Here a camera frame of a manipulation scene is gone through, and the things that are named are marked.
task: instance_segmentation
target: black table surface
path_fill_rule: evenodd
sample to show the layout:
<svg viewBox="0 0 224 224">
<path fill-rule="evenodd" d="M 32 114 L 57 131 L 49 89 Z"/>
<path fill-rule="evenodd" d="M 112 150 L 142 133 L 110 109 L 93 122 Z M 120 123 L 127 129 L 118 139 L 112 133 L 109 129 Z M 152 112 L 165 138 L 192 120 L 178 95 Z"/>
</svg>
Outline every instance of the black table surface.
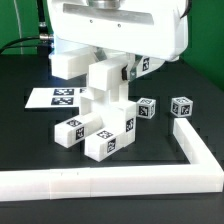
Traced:
<svg viewBox="0 0 224 224">
<path fill-rule="evenodd" d="M 137 118 L 136 141 L 98 163 L 84 142 L 65 149 L 54 125 L 78 108 L 25 109 L 33 88 L 80 87 L 85 75 L 52 77 L 46 58 L 0 56 L 0 171 L 188 163 L 172 135 L 171 98 L 193 100 L 189 122 L 224 169 L 224 93 L 183 61 L 129 84 L 130 100 L 157 100 L 156 115 Z M 0 223 L 224 223 L 224 193 L 0 202 Z"/>
</svg>

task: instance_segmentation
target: cube with markers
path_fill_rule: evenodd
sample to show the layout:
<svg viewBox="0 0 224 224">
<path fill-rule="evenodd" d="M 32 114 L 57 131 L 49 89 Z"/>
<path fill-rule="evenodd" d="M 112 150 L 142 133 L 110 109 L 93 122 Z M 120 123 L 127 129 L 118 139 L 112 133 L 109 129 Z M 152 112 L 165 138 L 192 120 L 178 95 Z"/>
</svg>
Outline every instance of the cube with markers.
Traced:
<svg viewBox="0 0 224 224">
<path fill-rule="evenodd" d="M 137 117 L 151 119 L 155 115 L 156 100 L 141 98 L 137 102 Z"/>
<path fill-rule="evenodd" d="M 172 98 L 170 112 L 176 117 L 191 116 L 193 109 L 193 101 L 187 97 Z"/>
</svg>

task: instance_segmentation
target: white robot body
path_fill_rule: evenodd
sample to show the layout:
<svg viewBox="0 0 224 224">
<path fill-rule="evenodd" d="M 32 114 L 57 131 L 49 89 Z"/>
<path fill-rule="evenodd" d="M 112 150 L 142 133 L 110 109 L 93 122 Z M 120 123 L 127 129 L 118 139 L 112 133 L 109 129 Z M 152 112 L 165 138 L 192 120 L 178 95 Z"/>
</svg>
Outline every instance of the white robot body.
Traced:
<svg viewBox="0 0 224 224">
<path fill-rule="evenodd" d="M 121 0 L 114 10 L 85 0 L 48 0 L 48 8 L 60 39 L 172 61 L 188 44 L 187 18 L 181 18 L 186 2 Z"/>
</svg>

